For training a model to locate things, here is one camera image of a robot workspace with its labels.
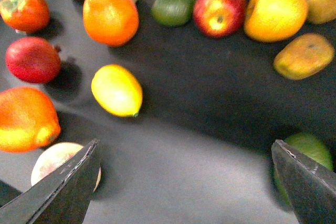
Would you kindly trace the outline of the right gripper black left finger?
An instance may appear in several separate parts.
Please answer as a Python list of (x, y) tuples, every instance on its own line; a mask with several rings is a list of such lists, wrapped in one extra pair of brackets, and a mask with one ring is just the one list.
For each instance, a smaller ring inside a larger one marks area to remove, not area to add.
[(1, 207), (1, 223), (83, 223), (100, 168), (100, 141)]

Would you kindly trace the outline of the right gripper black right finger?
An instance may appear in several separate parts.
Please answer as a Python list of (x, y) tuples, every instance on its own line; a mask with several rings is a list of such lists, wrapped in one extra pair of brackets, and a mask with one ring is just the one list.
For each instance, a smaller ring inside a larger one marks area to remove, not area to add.
[(282, 140), (271, 153), (298, 222), (335, 223), (335, 173)]

